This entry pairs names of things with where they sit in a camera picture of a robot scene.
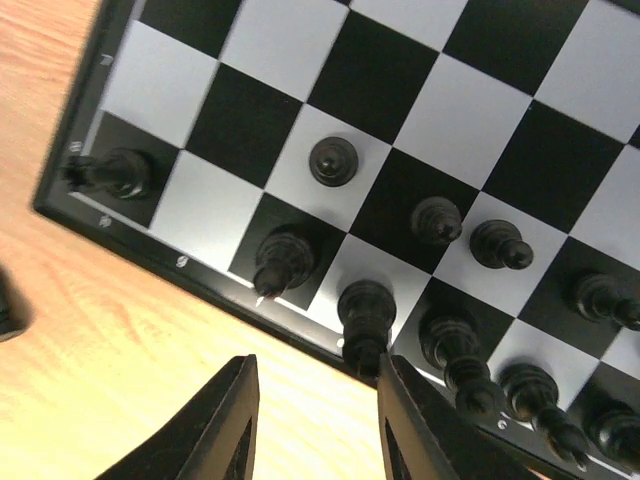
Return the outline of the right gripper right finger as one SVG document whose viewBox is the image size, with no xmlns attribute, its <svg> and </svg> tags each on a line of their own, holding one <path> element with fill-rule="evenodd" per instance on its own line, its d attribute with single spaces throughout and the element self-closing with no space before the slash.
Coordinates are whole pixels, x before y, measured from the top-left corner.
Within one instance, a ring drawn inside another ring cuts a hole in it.
<svg viewBox="0 0 640 480">
<path fill-rule="evenodd" d="M 380 357 L 377 406 L 388 479 L 535 479 L 402 356 Z"/>
</svg>

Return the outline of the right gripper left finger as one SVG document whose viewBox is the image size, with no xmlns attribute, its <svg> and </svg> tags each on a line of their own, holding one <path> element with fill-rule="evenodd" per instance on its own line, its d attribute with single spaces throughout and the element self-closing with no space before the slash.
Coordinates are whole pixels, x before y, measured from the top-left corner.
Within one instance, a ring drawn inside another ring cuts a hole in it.
<svg viewBox="0 0 640 480">
<path fill-rule="evenodd" d="M 260 400 L 257 357 L 231 358 L 163 427 L 100 479 L 251 479 Z"/>
</svg>

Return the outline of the black piece lowest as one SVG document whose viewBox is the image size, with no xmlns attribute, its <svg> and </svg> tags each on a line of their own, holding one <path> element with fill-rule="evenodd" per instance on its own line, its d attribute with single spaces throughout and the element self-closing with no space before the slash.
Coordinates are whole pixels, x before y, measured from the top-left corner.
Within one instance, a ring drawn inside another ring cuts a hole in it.
<svg viewBox="0 0 640 480">
<path fill-rule="evenodd" d="M 255 255 L 253 288 L 275 299 L 305 283 L 316 269 L 318 254 L 309 234 L 291 226 L 270 232 Z"/>
</svg>

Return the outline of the black pawn low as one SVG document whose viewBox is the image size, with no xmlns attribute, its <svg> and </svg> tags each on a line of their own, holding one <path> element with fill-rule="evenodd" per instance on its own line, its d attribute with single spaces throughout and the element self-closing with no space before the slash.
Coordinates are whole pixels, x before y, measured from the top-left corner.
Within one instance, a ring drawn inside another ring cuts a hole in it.
<svg viewBox="0 0 640 480">
<path fill-rule="evenodd" d="M 349 183 L 359 168 L 357 150 L 348 140 L 330 136 L 317 142 L 309 154 L 309 170 L 321 185 L 336 188 Z"/>
<path fill-rule="evenodd" d="M 479 224 L 471 234 L 469 248 L 474 259 L 490 269 L 522 270 L 534 260 L 534 251 L 519 229 L 501 219 Z"/>
</svg>

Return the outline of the black pawn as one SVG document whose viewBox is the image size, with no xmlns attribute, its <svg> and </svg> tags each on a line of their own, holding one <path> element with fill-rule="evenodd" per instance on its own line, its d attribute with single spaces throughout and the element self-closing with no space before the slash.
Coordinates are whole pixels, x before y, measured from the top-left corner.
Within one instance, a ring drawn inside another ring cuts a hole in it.
<svg viewBox="0 0 640 480">
<path fill-rule="evenodd" d="M 448 245 L 462 233 L 462 218 L 457 206 L 445 197 L 434 196 L 420 201 L 410 218 L 413 235 L 429 245 Z"/>
<path fill-rule="evenodd" d="M 31 303 L 9 272 L 1 268 L 1 341 L 25 333 L 33 323 Z"/>
</svg>

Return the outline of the black piece tall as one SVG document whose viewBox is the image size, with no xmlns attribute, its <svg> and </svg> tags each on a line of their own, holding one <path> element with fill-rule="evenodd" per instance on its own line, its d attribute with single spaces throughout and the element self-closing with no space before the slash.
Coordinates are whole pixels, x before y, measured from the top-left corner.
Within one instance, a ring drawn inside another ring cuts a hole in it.
<svg viewBox="0 0 640 480">
<path fill-rule="evenodd" d="M 625 290 L 614 276 L 604 273 L 581 276 L 572 286 L 570 305 L 593 323 L 609 322 L 639 330 L 639 297 Z"/>
</svg>

